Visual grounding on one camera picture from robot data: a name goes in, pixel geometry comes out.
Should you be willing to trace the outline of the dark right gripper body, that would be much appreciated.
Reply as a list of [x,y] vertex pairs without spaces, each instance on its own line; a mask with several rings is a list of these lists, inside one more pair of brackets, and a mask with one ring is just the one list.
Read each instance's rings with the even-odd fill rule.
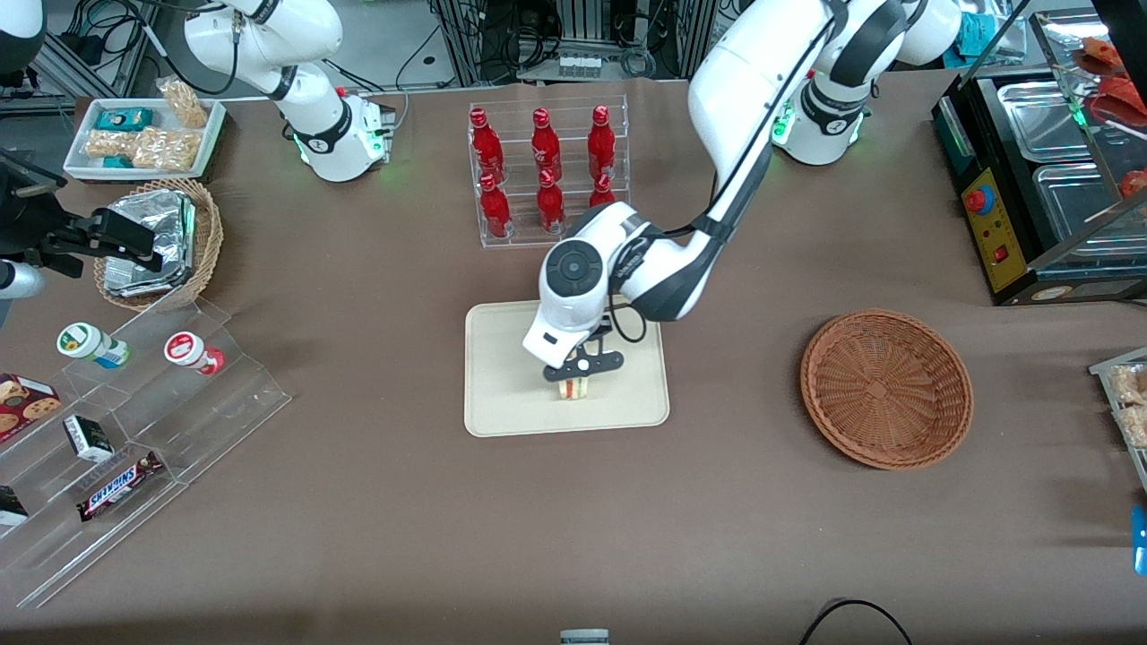
[[23,261],[25,252],[71,224],[55,196],[68,180],[13,151],[1,155],[1,254],[3,261]]

